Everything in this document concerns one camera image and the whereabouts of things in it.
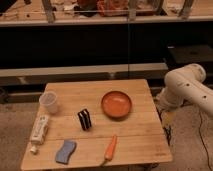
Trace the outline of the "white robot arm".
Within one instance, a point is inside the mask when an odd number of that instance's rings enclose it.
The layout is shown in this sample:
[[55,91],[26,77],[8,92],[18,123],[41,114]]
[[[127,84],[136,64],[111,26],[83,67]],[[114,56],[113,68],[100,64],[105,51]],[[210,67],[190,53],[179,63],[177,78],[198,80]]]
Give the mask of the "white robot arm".
[[174,111],[185,100],[197,105],[213,118],[213,89],[203,84],[205,79],[206,71],[199,64],[188,64],[165,75],[165,87],[156,96],[163,127],[168,128],[171,125]]

